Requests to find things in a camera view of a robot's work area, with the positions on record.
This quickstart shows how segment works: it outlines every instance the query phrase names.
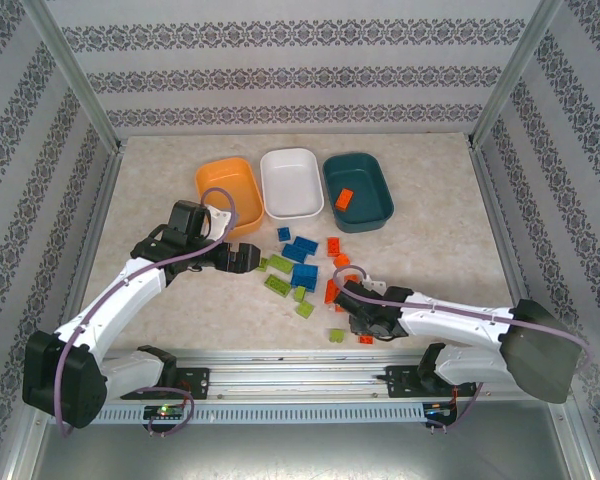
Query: cable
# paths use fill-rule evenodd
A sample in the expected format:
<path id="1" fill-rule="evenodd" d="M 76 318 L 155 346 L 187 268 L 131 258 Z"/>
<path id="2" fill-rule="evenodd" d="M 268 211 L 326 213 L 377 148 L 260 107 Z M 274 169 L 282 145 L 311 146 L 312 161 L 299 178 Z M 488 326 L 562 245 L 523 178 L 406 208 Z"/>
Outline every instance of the cable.
<path id="1" fill-rule="evenodd" d="M 142 267 L 141 269 L 136 270 L 135 272 L 127 275 L 125 278 L 123 278 L 118 283 L 116 283 L 113 287 L 111 287 L 111 289 L 107 290 L 102 295 L 102 297 L 100 297 L 100 299 L 95 303 L 93 308 L 86 313 L 86 315 L 84 316 L 82 321 L 76 326 L 71 337 L 69 337 L 69 340 L 67 341 L 66 345 L 64 346 L 64 348 L 62 350 L 62 353 L 60 354 L 60 359 L 58 360 L 58 366 L 56 367 L 56 377 L 55 377 L 55 380 L 53 383 L 53 414 L 56 417 L 56 425 L 58 426 L 60 435 L 63 438 L 66 438 L 73 430 L 73 427 L 66 429 L 64 426 L 63 420 L 62 420 L 62 373 L 64 372 L 64 366 L 65 366 L 65 363 L 67 362 L 67 357 L 69 356 L 71 347 L 74 345 L 74 343 L 76 342 L 78 337 L 85 331 L 84 326 L 86 326 L 89 323 L 89 321 L 96 314 L 96 312 L 107 302 L 107 300 L 109 300 L 109 298 L 111 298 L 113 296 L 114 293 L 116 293 L 122 287 L 127 285 L 131 280 L 133 280 L 136 277 L 139 277 L 143 273 L 146 273 L 149 270 L 152 270 L 154 268 L 162 268 L 167 265 L 171 265 L 172 263 L 181 262 L 183 260 L 189 260 L 191 258 L 195 258 L 200 255 L 204 255 L 205 253 L 213 250 L 215 247 L 220 245 L 224 241 L 224 239 L 227 238 L 227 235 L 229 235 L 229 232 L 231 230 L 233 230 L 233 228 L 236 225 L 236 218 L 237 218 L 236 204 L 233 201 L 233 198 L 231 197 L 231 195 L 229 195 L 229 193 L 226 190 L 224 190 L 220 187 L 212 187 L 212 188 L 209 188 L 207 191 L 205 191 L 202 194 L 202 197 L 200 198 L 201 205 L 204 206 L 204 200 L 205 200 L 205 198 L 207 198 L 207 195 L 211 192 L 220 192 L 225 197 L 227 197 L 227 200 L 229 200 L 229 210 L 231 212 L 231 218 L 229 219 L 229 224 L 226 226 L 226 228 L 225 228 L 224 232 L 222 233 L 222 235 L 220 236 L 220 238 L 215 240 L 213 243 L 207 245 L 206 247 L 201 248 L 200 250 L 196 250 L 195 252 L 187 253 L 185 255 L 180 255 L 178 257 L 173 257 L 173 258 L 169 258 L 167 260 L 162 260 L 160 262 L 152 263 L 150 265 L 147 265 L 146 267 Z M 189 394 L 189 392 L 186 392 L 185 390 L 180 390 L 180 389 L 175 389 L 175 390 L 177 390 L 178 393 L 181 393 L 182 395 Z"/>
<path id="2" fill-rule="evenodd" d="M 144 393 L 144 392 L 170 392 L 170 393 L 182 394 L 185 396 L 185 402 L 187 401 L 187 399 L 189 399 L 189 402 L 191 402 L 191 408 L 189 409 L 189 413 L 187 413 L 187 416 L 185 417 L 185 419 L 182 422 L 180 422 L 179 424 L 177 424 L 175 427 L 173 427 L 171 430 L 167 430 L 166 432 L 161 432 L 160 433 L 161 437 L 167 437 L 169 435 L 173 435 L 174 433 L 178 432 L 179 430 L 182 430 L 184 428 L 184 426 L 189 423 L 189 420 L 191 420 L 193 418 L 194 402 L 193 402 L 193 395 L 191 395 L 190 392 L 187 392 L 186 390 L 182 390 L 180 388 L 171 388 L 171 387 L 144 387 L 144 388 L 140 388 L 139 390 L 136 390 L 136 393 Z M 158 433 L 151 428 L 151 426 L 153 425 L 153 421 L 156 418 L 157 417 L 151 417 L 149 419 L 149 425 L 147 425 L 147 430 L 149 431 L 149 435 L 151 435 L 151 436 L 153 436 L 154 433 Z"/>
<path id="3" fill-rule="evenodd" d="M 390 302 L 388 300 L 375 300 L 373 298 L 363 297 L 362 295 L 358 295 L 357 293 L 352 292 L 351 290 L 347 290 L 340 279 L 338 278 L 338 274 L 343 270 L 351 268 L 353 270 L 357 270 L 362 273 L 363 278 L 367 277 L 367 272 L 364 271 L 362 267 L 358 267 L 357 265 L 345 265 L 343 267 L 337 268 L 335 272 L 333 272 L 333 283 L 335 283 L 336 287 L 340 289 L 341 292 L 344 292 L 351 298 L 354 298 L 360 302 L 371 303 L 373 305 L 383 305 L 387 307 L 398 307 L 398 308 L 418 308 L 418 309 L 426 309 L 431 310 L 433 305 L 429 303 L 415 303 L 415 302 Z M 513 325 L 515 327 L 528 328 L 529 330 L 536 330 L 538 332 L 548 333 L 550 335 L 555 335 L 556 337 L 561 337 L 566 340 L 569 340 L 576 345 L 580 346 L 586 355 L 585 362 L 580 365 L 578 369 L 576 369 L 576 373 L 584 371 L 593 360 L 593 351 L 587 342 L 576 337 L 567 332 L 563 332 L 562 330 L 558 330 L 556 328 L 545 327 L 544 325 L 535 325 L 533 323 L 523 322 L 521 320 L 515 320 L 512 318 L 505 317 L 496 317 L 492 316 L 488 313 L 480 313 L 480 312 L 470 312 L 466 310 L 462 310 L 454 307 L 447 307 L 444 305 L 435 305 L 435 309 L 440 312 L 452 313 L 455 315 L 462 315 L 465 317 L 476 318 L 478 320 L 486 320 L 489 322 L 497 322 L 497 323 L 506 323 L 509 325 Z"/>

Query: orange lego brick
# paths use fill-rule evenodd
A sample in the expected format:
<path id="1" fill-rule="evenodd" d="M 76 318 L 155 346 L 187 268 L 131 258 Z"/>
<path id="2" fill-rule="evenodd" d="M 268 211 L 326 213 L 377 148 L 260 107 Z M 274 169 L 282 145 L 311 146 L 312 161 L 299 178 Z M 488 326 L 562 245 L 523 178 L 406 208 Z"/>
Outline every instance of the orange lego brick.
<path id="1" fill-rule="evenodd" d="M 344 253 L 341 253 L 335 258 L 333 264 L 336 266 L 336 268 L 340 268 L 344 267 L 345 265 L 351 265 L 351 262 L 349 261 L 349 257 L 347 257 Z"/>
<path id="2" fill-rule="evenodd" d="M 335 207 L 341 212 L 346 212 L 347 208 L 349 208 L 351 198 L 353 198 L 353 192 L 348 188 L 343 188 L 335 203 Z"/>
<path id="3" fill-rule="evenodd" d="M 358 337 L 358 343 L 362 343 L 364 345 L 373 345 L 373 337 L 370 335 L 360 335 Z"/>
<path id="4" fill-rule="evenodd" d="M 333 301 L 338 296 L 338 287 L 333 282 L 333 279 L 327 282 L 327 289 L 324 292 L 324 303 L 333 303 Z"/>
<path id="5" fill-rule="evenodd" d="M 327 255 L 329 257 L 340 255 L 340 239 L 338 237 L 327 238 Z"/>

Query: black bracket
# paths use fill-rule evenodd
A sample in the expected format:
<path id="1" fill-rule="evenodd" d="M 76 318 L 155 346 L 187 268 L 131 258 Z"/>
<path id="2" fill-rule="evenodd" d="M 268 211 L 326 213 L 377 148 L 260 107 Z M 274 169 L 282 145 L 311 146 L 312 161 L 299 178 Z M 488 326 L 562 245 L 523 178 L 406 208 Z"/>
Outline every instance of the black bracket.
<path id="1" fill-rule="evenodd" d="M 387 382 L 389 398 L 413 397 L 451 397 L 454 385 L 437 386 L 435 389 L 423 385 L 418 375 L 418 365 L 391 365 L 384 369 L 385 375 L 376 378 Z M 458 388 L 458 397 L 473 397 L 476 393 L 475 383 L 455 385 Z"/>
<path id="2" fill-rule="evenodd" d="M 190 392 L 194 400 L 206 400 L 209 378 L 208 368 L 177 368 L 174 383 L 170 386 Z M 182 395 L 171 392 L 131 392 L 121 398 L 122 400 L 183 400 Z"/>

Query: beige countertop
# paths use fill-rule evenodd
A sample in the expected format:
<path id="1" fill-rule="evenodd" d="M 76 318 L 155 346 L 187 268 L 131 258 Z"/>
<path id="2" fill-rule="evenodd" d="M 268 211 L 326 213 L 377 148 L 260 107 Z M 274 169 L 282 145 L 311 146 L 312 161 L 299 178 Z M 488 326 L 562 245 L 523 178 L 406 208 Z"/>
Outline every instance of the beige countertop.
<path id="1" fill-rule="evenodd" d="M 260 183 L 259 161 L 270 150 L 304 147 L 320 165 L 332 155 L 363 151 L 375 156 L 386 178 L 395 213 L 380 230 L 345 234 L 337 229 L 325 191 L 325 208 L 292 236 L 318 241 L 307 263 L 320 267 L 316 308 L 309 319 L 264 287 L 271 272 L 230 275 L 211 268 L 183 273 L 124 329 L 114 348 L 152 344 L 165 350 L 366 349 L 426 346 L 428 338 L 358 345 L 348 333 L 330 343 L 330 328 L 348 329 L 348 315 L 324 304 L 334 267 L 326 238 L 337 236 L 352 263 L 386 281 L 453 302 L 511 305 L 500 260 L 461 134 L 393 135 L 205 135 L 129 139 L 89 279 L 85 305 L 120 272 L 134 245 L 166 223 L 180 199 L 199 200 L 194 175 L 205 163 L 231 156 L 249 160 Z M 269 257 L 279 253 L 277 225 L 265 214 L 253 243 Z M 289 276 L 277 272 L 281 278 Z"/>

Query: patterned wallpaper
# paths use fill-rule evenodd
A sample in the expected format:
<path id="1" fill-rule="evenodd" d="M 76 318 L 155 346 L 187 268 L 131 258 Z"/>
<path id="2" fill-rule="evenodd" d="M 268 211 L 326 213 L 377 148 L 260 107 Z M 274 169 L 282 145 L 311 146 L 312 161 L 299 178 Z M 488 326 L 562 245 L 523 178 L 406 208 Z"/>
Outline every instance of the patterned wallpaper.
<path id="1" fill-rule="evenodd" d="M 600 463 L 600 1 L 562 5 L 483 154 L 529 295 L 596 352 L 573 387 Z"/>
<path id="2" fill-rule="evenodd" d="M 538 0 L 450 3 L 55 0 L 49 7 L 127 137 L 469 132 Z"/>
<path id="3" fill-rule="evenodd" d="M 0 454 L 24 346 L 63 316 L 107 160 L 21 4 L 0 0 Z"/>

